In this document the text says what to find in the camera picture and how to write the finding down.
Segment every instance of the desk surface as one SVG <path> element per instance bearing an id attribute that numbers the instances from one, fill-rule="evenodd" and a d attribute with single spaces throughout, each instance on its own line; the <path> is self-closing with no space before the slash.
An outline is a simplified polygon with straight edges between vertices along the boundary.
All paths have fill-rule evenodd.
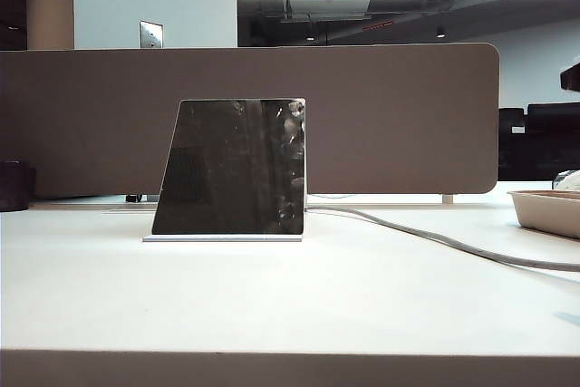
<path id="1" fill-rule="evenodd" d="M 477 204 L 370 213 L 580 262 L 579 241 L 519 227 L 505 188 Z M 307 214 L 301 243 L 143 244 L 152 219 L 3 214 L 3 349 L 580 357 L 579 274 L 503 266 L 328 213 Z"/>

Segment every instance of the desk divider panel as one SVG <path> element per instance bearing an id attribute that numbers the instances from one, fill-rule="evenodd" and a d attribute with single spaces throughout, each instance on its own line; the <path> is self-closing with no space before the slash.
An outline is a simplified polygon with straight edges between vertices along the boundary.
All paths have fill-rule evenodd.
<path id="1" fill-rule="evenodd" d="M 36 194 L 159 193 L 181 100 L 306 99 L 310 193 L 480 193 L 498 173 L 488 44 L 0 53 L 0 160 Z"/>

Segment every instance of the cardboard tray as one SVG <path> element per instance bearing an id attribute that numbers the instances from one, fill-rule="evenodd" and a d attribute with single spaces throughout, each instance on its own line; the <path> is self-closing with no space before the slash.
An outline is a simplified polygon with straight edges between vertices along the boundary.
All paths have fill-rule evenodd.
<path id="1" fill-rule="evenodd" d="M 580 238 L 580 191 L 519 190 L 509 194 L 522 227 Z"/>

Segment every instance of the black object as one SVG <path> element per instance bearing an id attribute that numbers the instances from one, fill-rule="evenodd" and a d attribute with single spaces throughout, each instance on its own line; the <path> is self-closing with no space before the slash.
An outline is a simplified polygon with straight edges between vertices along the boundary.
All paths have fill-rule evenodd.
<path id="1" fill-rule="evenodd" d="M 580 102 L 529 104 L 525 133 L 522 109 L 499 111 L 499 180 L 553 180 L 580 168 Z"/>
<path id="2" fill-rule="evenodd" d="M 499 110 L 499 133 L 511 133 L 512 127 L 524 127 L 526 115 L 523 108 L 501 108 Z"/>
<path id="3" fill-rule="evenodd" d="M 526 131 L 580 132 L 580 102 L 528 104 Z"/>
<path id="4" fill-rule="evenodd" d="M 27 210 L 34 192 L 35 171 L 28 162 L 0 162 L 0 212 Z"/>
<path id="5" fill-rule="evenodd" d="M 141 203 L 143 194 L 129 194 L 125 196 L 125 202 L 127 203 Z"/>
<path id="6" fill-rule="evenodd" d="M 183 101 L 153 235 L 301 235 L 300 99 Z"/>
<path id="7" fill-rule="evenodd" d="M 580 63 L 560 73 L 560 85 L 563 90 L 580 91 Z"/>

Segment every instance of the reflective panel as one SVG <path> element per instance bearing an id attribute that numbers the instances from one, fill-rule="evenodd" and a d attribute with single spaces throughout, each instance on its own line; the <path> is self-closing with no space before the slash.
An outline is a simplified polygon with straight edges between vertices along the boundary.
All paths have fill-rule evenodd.
<path id="1" fill-rule="evenodd" d="M 183 101 L 153 235 L 300 235 L 305 102 Z"/>

